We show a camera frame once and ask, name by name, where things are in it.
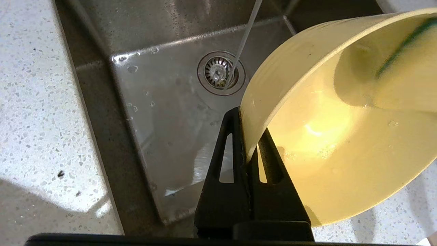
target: drain ring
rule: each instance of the drain ring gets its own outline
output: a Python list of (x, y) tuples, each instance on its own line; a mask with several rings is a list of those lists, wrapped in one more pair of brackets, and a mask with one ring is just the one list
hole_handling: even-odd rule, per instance
[[(231, 72), (231, 60), (235, 56), (226, 51), (214, 51), (204, 56), (197, 67), (197, 76), (202, 86), (216, 95), (232, 95), (243, 87), (246, 72), (241, 61), (237, 62), (233, 75)], [(229, 76), (231, 82), (226, 91), (223, 90)]]

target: speckled countertop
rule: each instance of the speckled countertop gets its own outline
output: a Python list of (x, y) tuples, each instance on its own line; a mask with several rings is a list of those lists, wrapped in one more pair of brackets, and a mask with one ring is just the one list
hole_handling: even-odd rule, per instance
[[(384, 11), (435, 0), (378, 0)], [(51, 0), (0, 0), (0, 241), (40, 232), (122, 234)], [(415, 244), (437, 231), (437, 162), (316, 241)]]

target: stainless steel sink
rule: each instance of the stainless steel sink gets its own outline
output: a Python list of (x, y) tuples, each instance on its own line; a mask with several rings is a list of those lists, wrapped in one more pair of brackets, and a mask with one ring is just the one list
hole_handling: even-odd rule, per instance
[[(221, 119), (275, 48), (321, 22), (381, 13), (374, 1), (265, 0), (229, 74), (252, 0), (55, 4), (127, 235), (192, 234)], [(232, 182), (227, 149), (221, 178)]]

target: drain strainer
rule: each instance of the drain strainer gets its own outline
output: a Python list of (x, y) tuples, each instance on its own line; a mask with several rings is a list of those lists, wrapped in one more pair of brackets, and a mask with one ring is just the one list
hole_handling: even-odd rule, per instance
[[(231, 60), (234, 58), (232, 54), (225, 51), (214, 51), (204, 56), (197, 67), (197, 76), (203, 87), (216, 95), (231, 95), (241, 89), (246, 73), (243, 65), (238, 61), (234, 73), (230, 74)], [(226, 81), (229, 78), (229, 85), (225, 91)]]

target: yellow bowl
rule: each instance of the yellow bowl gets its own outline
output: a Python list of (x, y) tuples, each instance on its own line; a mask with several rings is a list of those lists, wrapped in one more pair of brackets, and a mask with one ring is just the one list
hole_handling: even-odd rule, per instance
[(437, 115), (372, 105), (374, 77), (437, 8), (332, 21), (278, 47), (241, 103), (246, 157), (268, 127), (313, 226), (359, 214), (437, 156)]

